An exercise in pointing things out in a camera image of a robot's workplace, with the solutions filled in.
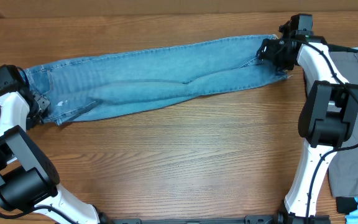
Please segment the light blue denim jeans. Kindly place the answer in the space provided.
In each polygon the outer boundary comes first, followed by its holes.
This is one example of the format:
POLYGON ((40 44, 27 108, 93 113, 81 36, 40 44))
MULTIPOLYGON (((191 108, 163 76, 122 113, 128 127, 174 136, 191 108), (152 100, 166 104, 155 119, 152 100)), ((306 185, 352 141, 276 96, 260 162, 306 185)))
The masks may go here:
POLYGON ((50 102, 46 122, 94 121, 286 79, 286 72, 257 58, 263 40, 263 35, 243 35, 71 58, 21 74, 50 102))

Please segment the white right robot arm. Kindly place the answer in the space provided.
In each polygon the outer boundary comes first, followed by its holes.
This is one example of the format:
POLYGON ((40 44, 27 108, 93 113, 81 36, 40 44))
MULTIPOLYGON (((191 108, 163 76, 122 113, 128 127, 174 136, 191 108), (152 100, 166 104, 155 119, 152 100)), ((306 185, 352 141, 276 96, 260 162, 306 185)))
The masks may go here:
POLYGON ((291 188, 269 223, 329 223, 327 215, 317 215, 316 203, 331 161, 353 132, 358 85, 340 74, 326 44, 308 38, 265 39, 256 57, 274 65, 300 66, 308 84, 298 119, 301 159, 291 188))

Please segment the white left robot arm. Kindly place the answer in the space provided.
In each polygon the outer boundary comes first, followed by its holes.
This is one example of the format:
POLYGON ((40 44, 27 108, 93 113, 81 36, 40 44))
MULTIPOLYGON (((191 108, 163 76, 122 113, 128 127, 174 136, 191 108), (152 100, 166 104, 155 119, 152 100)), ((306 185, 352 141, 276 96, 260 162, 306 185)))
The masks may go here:
POLYGON ((0 90, 0 218, 38 213, 57 223, 109 223, 60 183, 51 160, 26 133, 34 97, 22 90, 0 90))

